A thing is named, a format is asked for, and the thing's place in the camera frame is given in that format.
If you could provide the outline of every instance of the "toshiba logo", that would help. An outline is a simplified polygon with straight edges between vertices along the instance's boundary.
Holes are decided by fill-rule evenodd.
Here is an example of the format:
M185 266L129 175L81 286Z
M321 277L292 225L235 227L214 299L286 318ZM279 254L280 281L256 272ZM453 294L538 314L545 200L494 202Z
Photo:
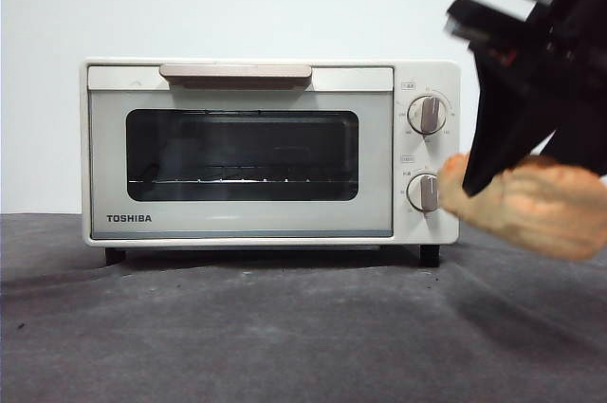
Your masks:
M109 223L147 223L151 215L105 215Z

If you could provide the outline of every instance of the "toaster oven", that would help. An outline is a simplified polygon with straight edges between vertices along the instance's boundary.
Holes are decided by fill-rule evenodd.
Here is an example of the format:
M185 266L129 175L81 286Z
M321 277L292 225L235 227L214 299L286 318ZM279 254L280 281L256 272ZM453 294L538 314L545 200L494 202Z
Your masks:
M435 174L458 151L459 83L445 61L88 60L84 241L435 260L458 235Z

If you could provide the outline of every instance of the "glass window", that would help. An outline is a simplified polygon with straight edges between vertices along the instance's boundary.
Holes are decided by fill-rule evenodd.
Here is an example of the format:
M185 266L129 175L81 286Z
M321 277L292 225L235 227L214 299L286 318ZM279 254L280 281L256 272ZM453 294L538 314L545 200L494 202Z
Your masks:
M137 201L343 201L359 190L348 111L138 109L126 146Z

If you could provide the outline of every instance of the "black tool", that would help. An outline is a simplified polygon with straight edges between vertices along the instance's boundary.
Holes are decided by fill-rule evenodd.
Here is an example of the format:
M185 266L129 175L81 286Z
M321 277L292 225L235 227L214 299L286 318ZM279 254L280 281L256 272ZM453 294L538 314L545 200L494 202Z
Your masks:
M536 0L525 21L456 0L481 88L464 191L480 192L554 132L543 155L607 173L607 0Z

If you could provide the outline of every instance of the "control knob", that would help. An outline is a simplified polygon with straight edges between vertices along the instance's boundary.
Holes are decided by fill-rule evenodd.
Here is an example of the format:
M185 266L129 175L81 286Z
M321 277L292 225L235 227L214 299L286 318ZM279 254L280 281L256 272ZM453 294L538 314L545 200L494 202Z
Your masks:
M438 209L438 180L434 174L420 174L407 187L409 202L419 211L430 212Z
M409 106L407 119L417 133L434 134L445 125L445 104L435 95L417 98Z

